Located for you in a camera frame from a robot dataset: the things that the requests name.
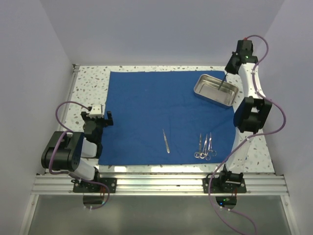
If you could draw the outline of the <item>stainless steel instrument tray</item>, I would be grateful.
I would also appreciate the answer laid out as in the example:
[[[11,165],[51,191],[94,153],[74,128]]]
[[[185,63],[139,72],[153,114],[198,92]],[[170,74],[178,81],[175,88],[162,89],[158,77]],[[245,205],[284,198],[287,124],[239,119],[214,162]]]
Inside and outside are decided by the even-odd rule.
[[[233,106],[239,88],[228,82],[203,74],[194,86],[194,95],[217,106],[228,109]]]

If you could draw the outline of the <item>silver scalpel handle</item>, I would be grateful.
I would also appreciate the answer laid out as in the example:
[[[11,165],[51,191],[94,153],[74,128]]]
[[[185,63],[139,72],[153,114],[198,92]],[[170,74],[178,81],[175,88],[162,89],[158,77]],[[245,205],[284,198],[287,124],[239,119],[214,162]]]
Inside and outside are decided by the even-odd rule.
[[[170,148],[169,148],[169,144],[168,144],[167,137],[166,137],[164,129],[162,130],[162,132],[163,132],[164,142],[165,142],[165,146],[166,146],[166,151],[167,151],[168,154],[170,154]]]
[[[228,73],[226,73],[226,74],[224,75],[224,78],[222,79],[222,81],[221,81],[221,83],[220,83],[220,85],[219,85],[219,87],[218,87],[218,90],[221,89],[222,85],[224,84],[224,82],[225,82],[225,80],[226,80],[227,75],[228,75]]]

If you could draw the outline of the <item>silver surgical forceps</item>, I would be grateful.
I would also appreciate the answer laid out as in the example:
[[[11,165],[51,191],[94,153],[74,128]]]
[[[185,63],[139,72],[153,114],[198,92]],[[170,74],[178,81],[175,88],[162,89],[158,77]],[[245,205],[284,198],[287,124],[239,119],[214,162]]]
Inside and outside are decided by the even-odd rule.
[[[212,134],[210,133],[209,144],[208,144],[208,156],[215,157],[216,155],[217,155],[217,152],[213,150],[212,148]]]
[[[203,145],[203,149],[200,155],[201,159],[205,159],[206,161],[211,160],[210,154],[209,154],[209,149],[210,149],[210,142],[211,142],[211,137],[208,137],[208,135],[206,135],[205,141],[204,141],[204,145]]]

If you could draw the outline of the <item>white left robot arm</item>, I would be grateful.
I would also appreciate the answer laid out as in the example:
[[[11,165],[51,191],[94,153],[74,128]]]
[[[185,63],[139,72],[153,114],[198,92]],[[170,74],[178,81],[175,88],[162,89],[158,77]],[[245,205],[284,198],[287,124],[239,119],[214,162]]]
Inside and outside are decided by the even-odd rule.
[[[85,180],[84,186],[90,192],[97,192],[102,186],[98,170],[84,158],[100,157],[103,130],[113,125],[112,113],[107,111],[107,118],[87,112],[82,112],[81,116],[85,122],[83,132],[54,132],[42,154],[41,165],[50,174],[68,174]]]

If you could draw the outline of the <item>blue surgical cloth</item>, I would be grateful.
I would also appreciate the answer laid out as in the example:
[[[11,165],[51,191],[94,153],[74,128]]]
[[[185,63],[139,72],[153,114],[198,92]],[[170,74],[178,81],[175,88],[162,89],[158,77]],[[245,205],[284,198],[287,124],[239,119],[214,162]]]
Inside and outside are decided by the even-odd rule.
[[[104,129],[100,165],[181,165],[220,163],[235,140],[233,108],[194,95],[202,71],[112,72],[106,111],[113,126]],[[164,129],[170,148],[166,151]],[[212,134],[211,160],[197,159]]]

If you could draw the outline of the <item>silver surgical scissors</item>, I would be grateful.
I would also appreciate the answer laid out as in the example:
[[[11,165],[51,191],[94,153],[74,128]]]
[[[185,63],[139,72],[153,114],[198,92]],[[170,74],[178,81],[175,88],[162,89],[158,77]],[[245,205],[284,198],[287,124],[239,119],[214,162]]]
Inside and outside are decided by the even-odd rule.
[[[198,151],[194,153],[195,158],[197,159],[205,158],[205,154],[202,152],[201,149],[202,149],[202,135],[200,134]]]

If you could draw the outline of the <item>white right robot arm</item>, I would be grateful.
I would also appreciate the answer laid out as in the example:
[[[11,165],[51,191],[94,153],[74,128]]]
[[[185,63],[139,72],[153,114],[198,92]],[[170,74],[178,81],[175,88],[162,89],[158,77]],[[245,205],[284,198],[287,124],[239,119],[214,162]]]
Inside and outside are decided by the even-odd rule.
[[[236,128],[232,155],[225,162],[219,176],[212,180],[211,188],[222,193],[246,192],[244,188],[244,167],[253,135],[261,130],[272,108],[265,100],[258,75],[258,58],[253,55],[253,43],[244,38],[237,42],[225,71],[241,78],[244,98],[234,113]]]

